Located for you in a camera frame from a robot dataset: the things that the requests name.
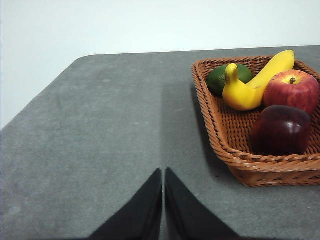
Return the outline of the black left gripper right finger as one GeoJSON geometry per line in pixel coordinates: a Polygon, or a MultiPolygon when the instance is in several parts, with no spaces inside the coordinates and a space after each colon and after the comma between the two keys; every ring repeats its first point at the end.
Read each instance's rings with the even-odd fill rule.
{"type": "Polygon", "coordinates": [[[165,170],[165,208],[182,240],[239,240],[240,236],[205,207],[171,168],[165,170]]]}

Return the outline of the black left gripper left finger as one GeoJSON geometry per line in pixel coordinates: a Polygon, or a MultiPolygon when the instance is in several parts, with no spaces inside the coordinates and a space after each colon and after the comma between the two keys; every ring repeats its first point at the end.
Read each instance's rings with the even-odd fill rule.
{"type": "Polygon", "coordinates": [[[158,168],[90,240],[158,240],[163,210],[162,171],[158,168]]]}

